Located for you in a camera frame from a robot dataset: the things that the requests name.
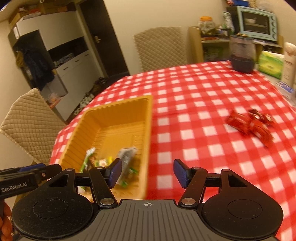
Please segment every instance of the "ceiling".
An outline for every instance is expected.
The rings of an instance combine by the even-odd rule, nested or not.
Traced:
[[[4,10],[0,12],[0,22],[8,19],[15,9],[24,4],[36,4],[39,0],[11,0]]]

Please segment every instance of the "orange lid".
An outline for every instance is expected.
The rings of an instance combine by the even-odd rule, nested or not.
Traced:
[[[212,17],[204,16],[204,17],[201,17],[200,20],[201,20],[202,22],[204,22],[204,21],[212,21],[213,19],[212,19]]]

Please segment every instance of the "crosshair mark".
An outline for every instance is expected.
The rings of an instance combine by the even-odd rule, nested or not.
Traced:
[[[150,203],[150,202],[146,202],[146,203],[144,203],[143,205],[145,205],[146,207],[150,207],[150,206],[153,205],[153,204]]]

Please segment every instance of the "quilted chair cover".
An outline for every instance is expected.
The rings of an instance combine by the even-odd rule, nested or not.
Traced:
[[[143,72],[187,64],[181,27],[157,27],[134,35]]]
[[[0,129],[32,155],[36,163],[48,165],[56,136],[64,127],[35,88],[13,103]]]

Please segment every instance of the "wall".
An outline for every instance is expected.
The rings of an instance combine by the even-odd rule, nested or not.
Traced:
[[[8,41],[8,21],[0,22],[0,123],[18,97],[30,90]]]
[[[141,72],[133,35],[158,26],[196,26],[201,16],[222,22],[225,0],[104,0],[131,74]]]
[[[273,12],[277,15],[280,34],[285,42],[296,45],[296,11],[284,0],[269,0]]]
[[[0,123],[12,103],[30,90],[22,72],[15,64],[15,57],[8,41],[8,21],[0,22]],[[32,160],[7,137],[0,134],[0,170],[30,165]],[[13,206],[15,198],[6,202]]]
[[[33,162],[33,159],[27,155],[22,148],[17,146],[5,135],[0,132],[0,170],[29,166]],[[13,207],[16,197],[5,199],[5,202]]]

